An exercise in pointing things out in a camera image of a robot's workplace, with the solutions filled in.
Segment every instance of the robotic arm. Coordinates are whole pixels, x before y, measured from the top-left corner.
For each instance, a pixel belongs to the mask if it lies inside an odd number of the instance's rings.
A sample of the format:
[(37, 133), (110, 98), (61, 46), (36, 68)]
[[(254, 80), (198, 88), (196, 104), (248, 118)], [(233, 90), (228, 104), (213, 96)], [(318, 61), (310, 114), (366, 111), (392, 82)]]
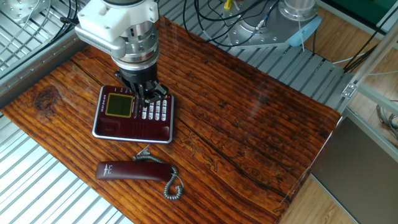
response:
[(159, 36), (154, 0), (91, 0), (79, 13), (79, 38), (112, 56), (115, 76), (132, 91), (138, 104), (163, 99), (169, 92), (157, 79)]

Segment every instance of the wooden floor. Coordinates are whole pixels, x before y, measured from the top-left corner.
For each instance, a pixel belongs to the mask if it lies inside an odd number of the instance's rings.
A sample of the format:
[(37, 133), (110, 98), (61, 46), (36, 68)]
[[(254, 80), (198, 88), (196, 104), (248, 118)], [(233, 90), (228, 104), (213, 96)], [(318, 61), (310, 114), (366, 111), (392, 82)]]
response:
[[(334, 14), (319, 10), (322, 17), (321, 26), (317, 32), (316, 53), (331, 62), (350, 58), (362, 47), (370, 37), (369, 34), (350, 23), (336, 17)], [(370, 49), (379, 41), (372, 40), (365, 48)], [(305, 43), (306, 48), (312, 49), (312, 37)], [(398, 51), (390, 50), (382, 62), (374, 69), (373, 73), (390, 72), (398, 70)], [(345, 63), (336, 64), (344, 67)], [(385, 97), (398, 100), (398, 73), (390, 75), (373, 75), (364, 82)], [(398, 140), (390, 133), (389, 129), (380, 123), (376, 114), (376, 104), (364, 96), (357, 94), (349, 105), (367, 121), (374, 129), (378, 130), (393, 145), (398, 146)], [(288, 212), (280, 222), (281, 224), (325, 224), (325, 223), (354, 223), (335, 205), (329, 196), (309, 179), (298, 193), (297, 198), (289, 207)]]

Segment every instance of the wood knot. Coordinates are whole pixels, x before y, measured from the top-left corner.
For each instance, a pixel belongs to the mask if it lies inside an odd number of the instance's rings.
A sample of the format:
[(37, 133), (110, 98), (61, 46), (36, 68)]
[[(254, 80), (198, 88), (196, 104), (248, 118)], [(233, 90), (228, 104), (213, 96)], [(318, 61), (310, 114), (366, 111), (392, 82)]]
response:
[(221, 101), (218, 106), (220, 106), (221, 108), (224, 108), (227, 105), (227, 102), (225, 101)]
[(234, 125), (235, 127), (238, 128), (240, 123), (241, 123), (241, 120), (239, 120), (238, 118), (236, 118), (236, 119), (234, 120), (233, 125)]
[(35, 108), (38, 110), (46, 110), (57, 102), (58, 91), (54, 86), (47, 87), (41, 91), (34, 100)]

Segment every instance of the cable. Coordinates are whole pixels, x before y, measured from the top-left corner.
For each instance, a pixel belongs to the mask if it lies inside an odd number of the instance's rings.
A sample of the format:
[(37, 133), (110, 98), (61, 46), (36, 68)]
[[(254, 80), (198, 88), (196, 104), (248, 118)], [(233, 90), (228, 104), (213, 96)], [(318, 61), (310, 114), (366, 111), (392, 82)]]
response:
[(235, 15), (232, 15), (232, 16), (229, 16), (229, 17), (225, 17), (225, 18), (222, 18), (222, 19), (212, 19), (212, 18), (208, 18), (208, 17), (204, 16), (202, 13), (200, 13), (199, 10), (197, 10), (197, 14), (198, 14), (200, 17), (202, 17), (202, 18), (204, 18), (204, 19), (206, 19), (206, 20), (208, 20), (208, 21), (213, 21), (213, 22), (225, 21), (225, 20), (228, 20), (228, 19), (235, 18), (235, 17), (237, 17), (237, 16), (243, 16), (243, 14), (247, 13), (250, 9), (256, 7), (256, 6), (257, 6), (258, 4), (260, 4), (261, 2), (262, 2), (262, 0), (257, 0), (255, 3), (253, 3), (251, 6), (249, 6), (247, 9), (243, 10), (242, 12), (239, 12), (239, 13), (237, 13), (237, 14), (235, 14)]
[(335, 64), (337, 64), (337, 63), (346, 62), (346, 61), (348, 61), (348, 60), (351, 59), (351, 58), (354, 58), (354, 57), (346, 58), (346, 59), (341, 60), (341, 61), (338, 61), (338, 62), (333, 62), (333, 64), (335, 65)]
[[(248, 41), (254, 36), (254, 34), (256, 34), (256, 32), (257, 32), (257, 30), (258, 30), (258, 29), (256, 28), (256, 30), (253, 31), (253, 33), (250, 35), (250, 37), (247, 38), (246, 40), (242, 41), (241, 43), (237, 43), (237, 44), (234, 44), (234, 45), (225, 45), (225, 44), (219, 43), (218, 41), (216, 41), (216, 39), (219, 38), (219, 37), (217, 37), (217, 38), (211, 38), (211, 37), (206, 33), (205, 29), (203, 28), (203, 26), (202, 26), (202, 24), (201, 24), (201, 21), (200, 21), (200, 18), (199, 18), (199, 1), (198, 1), (198, 0), (194, 0), (194, 4), (193, 4), (193, 5), (195, 6), (195, 10), (196, 10), (196, 12), (197, 12), (197, 19), (198, 19), (198, 23), (199, 23), (200, 29), (201, 29), (201, 30), (203, 31), (203, 33), (204, 33), (207, 37), (209, 37), (214, 43), (216, 43), (216, 44), (218, 44), (218, 45), (220, 45), (220, 46), (223, 46), (223, 47), (236, 47), (236, 46), (245, 44), (246, 42), (248, 42)], [(232, 25), (228, 30), (230, 30), (238, 21), (239, 21), (239, 19), (237, 19), (237, 20), (233, 23), (233, 25)]]
[(63, 25), (61, 26), (60, 30), (58, 30), (58, 32), (55, 34), (55, 36), (53, 37), (53, 39), (51, 40), (50, 43), (58, 40), (59, 38), (61, 38), (65, 33), (67, 33), (68, 31), (70, 31), (70, 28), (72, 28), (72, 26), (70, 24), (72, 24), (72, 22), (74, 22), (77, 19), (77, 10), (78, 10), (78, 3), (77, 0), (75, 0), (75, 14), (73, 15), (73, 17), (71, 18), (72, 15), (72, 1), (69, 0), (69, 11), (68, 11), (68, 16), (67, 17), (61, 17), (60, 20), (63, 22)]
[(21, 32), (25, 29), (27, 23), (29, 22), (30, 17), (32, 16), (32, 13), (36, 10), (37, 6), (39, 5), (39, 1), (37, 1), (36, 5), (34, 6), (34, 8), (32, 9), (32, 11), (30, 12), (30, 14), (27, 16), (27, 20), (25, 22), (25, 24), (22, 26), (22, 28), (17, 32), (17, 34), (11, 38), (11, 40), (8, 42), (8, 44), (6, 46), (4, 46), (4, 49), (1, 50), (0, 55), (8, 48), (8, 46), (10, 46), (10, 44), (12, 43), (12, 41), (14, 41), (14, 39), (21, 34)]
[(186, 10), (186, 6), (187, 6), (187, 0), (184, 1), (183, 11), (182, 11), (182, 21), (183, 21), (183, 25), (184, 25), (184, 28), (185, 28), (185, 32), (188, 34), (189, 38), (191, 38), (192, 40), (194, 40), (194, 41), (196, 41), (196, 42), (199, 42), (199, 43), (209, 43), (209, 42), (211, 42), (211, 41), (214, 41), (214, 40), (216, 40), (216, 39), (219, 39), (220, 37), (222, 37), (222, 36), (224, 36), (225, 34), (227, 34), (227, 33), (233, 28), (233, 26), (234, 26), (236, 23), (238, 23), (238, 21), (239, 21), (239, 20), (235, 21), (235, 22), (232, 24), (232, 26), (229, 27), (229, 28), (227, 29), (227, 31), (225, 31), (223, 34), (221, 34), (221, 35), (219, 35), (219, 36), (217, 36), (217, 37), (214, 37), (214, 38), (211, 38), (211, 37), (206, 33), (206, 31), (203, 30), (203, 33), (204, 33), (207, 37), (209, 37), (210, 39), (209, 39), (209, 40), (196, 40), (195, 38), (193, 38), (193, 37), (191, 36), (191, 33), (189, 33), (189, 30), (188, 30), (188, 28), (187, 28), (187, 22), (186, 22), (186, 20), (185, 20), (185, 10)]
[[(12, 37), (12, 38), (10, 39), (9, 43), (8, 43), (6, 46), (4, 46), (4, 49), (1, 50), (0, 55), (8, 48), (8, 46), (10, 46), (10, 44), (12, 44), (12, 42), (14, 41), (14, 39), (15, 39), (19, 34), (21, 34), (21, 32), (25, 29), (27, 23), (29, 22), (29, 19), (32, 17), (32, 13), (35, 11), (35, 9), (37, 8), (37, 6), (39, 5), (39, 2), (40, 2), (40, 0), (37, 1), (35, 7), (33, 8), (33, 10), (32, 10), (32, 11), (30, 12), (30, 14), (28, 15), (27, 20), (26, 20), (26, 23), (21, 27), (21, 29), (17, 32), (17, 34), (16, 34), (14, 37)], [(22, 44), (21, 46), (19, 46), (18, 49), (17, 49), (14, 53), (12, 53), (10, 56), (8, 56), (8, 58), (6, 58), (5, 60), (3, 60), (3, 61), (0, 63), (0, 67), (3, 66), (3, 65), (4, 65), (10, 58), (12, 58), (18, 51), (20, 51), (30, 40), (32, 40), (33, 37), (34, 37), (37, 33), (39, 33), (39, 31), (41, 30), (41, 28), (42, 28), (42, 27), (44, 26), (44, 24), (47, 22), (47, 18), (49, 17), (50, 8), (51, 8), (51, 2), (52, 2), (52, 0), (49, 0), (49, 7), (47, 8), (47, 13), (46, 13), (46, 15), (45, 15), (45, 17), (44, 17), (44, 20), (43, 20), (43, 22), (41, 23), (41, 25), (40, 25), (40, 26), (36, 29), (36, 31), (25, 41), (24, 44)]]
[(315, 54), (315, 44), (317, 41), (317, 30), (318, 29), (316, 29), (315, 32), (313, 33), (312, 53), (314, 53), (314, 54)]
[(391, 114), (390, 117), (387, 119), (386, 112), (384, 111), (384, 108), (382, 108), (380, 105), (376, 105), (376, 112), (377, 116), (380, 119), (380, 122), (388, 126), (393, 133), (393, 135), (398, 139), (398, 127), (392, 122), (394, 118), (397, 116), (394, 114)]
[[(164, 161), (162, 161), (162, 160), (160, 160), (160, 159), (158, 159), (158, 158), (156, 158), (156, 157), (150, 155), (150, 153), (149, 153), (149, 151), (148, 151), (148, 147), (149, 147), (149, 146), (150, 146), (150, 144), (148, 144), (141, 152), (139, 152), (136, 156), (134, 156), (134, 157), (132, 158), (132, 160), (133, 160), (133, 161), (147, 161), (147, 160), (150, 160), (150, 161), (153, 161), (153, 162), (158, 162), (158, 163), (163, 163), (163, 164), (165, 164)], [(175, 168), (174, 166), (171, 166), (171, 167), (172, 167), (172, 171), (173, 171), (173, 172), (171, 173), (172, 177), (171, 177), (171, 179), (166, 183), (166, 185), (164, 186), (163, 196), (164, 196), (167, 200), (178, 200), (178, 199), (180, 199), (181, 196), (182, 196), (182, 193), (183, 193), (183, 190), (184, 190), (184, 184), (182, 183), (182, 180), (181, 180), (180, 177), (178, 176), (178, 170), (177, 170), (177, 168)], [(175, 194), (175, 195), (170, 195), (170, 194), (169, 194), (169, 190), (170, 190), (170, 188), (171, 188), (171, 186), (172, 186), (172, 184), (173, 184), (173, 182), (174, 182), (174, 180), (175, 180), (176, 178), (180, 179), (181, 185), (178, 185), (178, 186), (175, 187), (175, 189), (177, 190), (177, 194)]]
[(365, 52), (364, 55), (357, 58), (348, 68), (346, 68), (345, 72), (352, 72), (353, 70), (355, 70), (356, 67), (361, 65), (370, 56), (370, 54), (373, 52), (373, 50), (376, 47), (377, 47), (377, 45), (373, 46), (370, 50)]
[(279, 2), (279, 0), (277, 0), (276, 2), (273, 3), (273, 5), (269, 8), (268, 13), (267, 13), (267, 18), (264, 22), (264, 27), (267, 27), (267, 21), (268, 21), (268, 17), (269, 15), (271, 15), (272, 10), (275, 8), (275, 5)]
[(207, 6), (208, 6), (209, 9), (211, 9), (215, 14), (217, 14), (220, 18), (223, 19), (223, 16), (210, 6), (210, 0), (207, 0)]
[(253, 18), (253, 17), (257, 17), (257, 16), (260, 16), (260, 15), (262, 14), (262, 12), (264, 12), (264, 10), (265, 10), (267, 4), (269, 3), (269, 1), (270, 1), (270, 0), (267, 0), (267, 2), (264, 4), (264, 7), (262, 8), (262, 10), (261, 10), (261, 12), (260, 12), (259, 14), (256, 14), (256, 15), (254, 15), (254, 16), (247, 16), (247, 17), (245, 17), (245, 18), (243, 18), (243, 16), (241, 16), (241, 17), (239, 18), (239, 21), (245, 20), (245, 19), (249, 19), (249, 18)]
[[(386, 19), (383, 21), (383, 23), (379, 26), (379, 29), (383, 27), (383, 25), (391, 18), (391, 16), (398, 10), (398, 6), (386, 17)], [(376, 30), (373, 35), (368, 39), (368, 41), (361, 47), (361, 49), (355, 54), (355, 56), (347, 63), (347, 65), (344, 67), (344, 72), (347, 72), (347, 68), (351, 65), (351, 62), (362, 52), (362, 50), (370, 43), (370, 41), (373, 39), (374, 36), (379, 31)]]
[(398, 71), (382, 72), (382, 73), (371, 73), (369, 75), (388, 75), (388, 74), (393, 74), (393, 73), (398, 73)]

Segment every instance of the wood grain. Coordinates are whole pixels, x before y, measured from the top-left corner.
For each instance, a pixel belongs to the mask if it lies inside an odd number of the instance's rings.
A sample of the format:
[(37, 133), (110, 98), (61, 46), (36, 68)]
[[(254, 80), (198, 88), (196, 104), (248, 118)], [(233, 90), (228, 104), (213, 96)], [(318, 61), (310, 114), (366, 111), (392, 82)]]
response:
[(1, 110), (134, 223), (276, 223), (340, 114), (162, 18), (158, 76), (175, 96), (174, 140), (151, 153), (177, 167), (181, 200), (164, 183), (98, 181), (99, 161), (145, 144), (95, 139), (101, 85), (118, 85), (110, 57), (87, 47)]

